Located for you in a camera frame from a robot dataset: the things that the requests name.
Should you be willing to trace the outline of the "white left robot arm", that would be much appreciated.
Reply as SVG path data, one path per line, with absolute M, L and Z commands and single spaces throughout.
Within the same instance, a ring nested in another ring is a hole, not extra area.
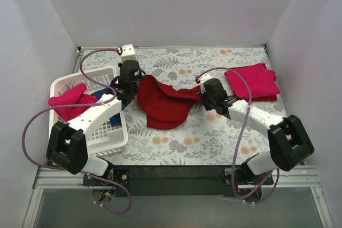
M 137 60 L 120 64 L 119 76 L 114 78 L 96 106 L 66 122 L 56 122 L 51 129 L 46 157 L 71 174 L 94 174 L 102 185 L 113 181 L 114 173 L 108 161 L 88 153 L 87 140 L 112 116 L 124 110 L 138 93 L 138 83 L 144 78 Z

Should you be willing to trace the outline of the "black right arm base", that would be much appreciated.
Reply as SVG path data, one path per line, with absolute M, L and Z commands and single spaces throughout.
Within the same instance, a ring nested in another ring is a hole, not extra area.
M 273 185 L 274 180 L 272 175 L 267 175 L 267 172 L 264 172 L 260 175 L 249 177 L 248 175 L 243 173 L 241 168 L 235 169 L 235 190 L 239 196 L 245 196 L 251 191 L 255 186 L 258 186 L 262 180 L 267 177 L 264 185 Z M 220 173 L 220 179 L 226 186 L 232 186 L 231 182 L 231 168 L 225 168 Z

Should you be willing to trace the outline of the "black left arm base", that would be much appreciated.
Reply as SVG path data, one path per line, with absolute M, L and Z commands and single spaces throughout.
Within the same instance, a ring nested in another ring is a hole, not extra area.
M 127 187 L 130 183 L 129 169 L 111 169 L 103 179 L 118 183 L 123 187 Z M 90 175 L 84 175 L 82 185 L 91 189 L 91 196 L 94 200 L 101 203 L 108 203 L 117 197 L 126 197 L 126 192 L 112 183 L 95 179 Z

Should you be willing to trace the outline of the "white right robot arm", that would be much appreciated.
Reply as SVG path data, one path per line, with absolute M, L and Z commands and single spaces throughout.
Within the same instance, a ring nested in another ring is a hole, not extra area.
M 290 171 L 314 153 L 314 146 L 297 116 L 282 117 L 249 106 L 246 100 L 227 95 L 221 81 L 207 74 L 197 82 L 206 110 L 213 109 L 230 120 L 241 122 L 268 139 L 269 151 L 248 158 L 235 171 L 246 183 L 254 184 L 262 174 L 275 169 Z

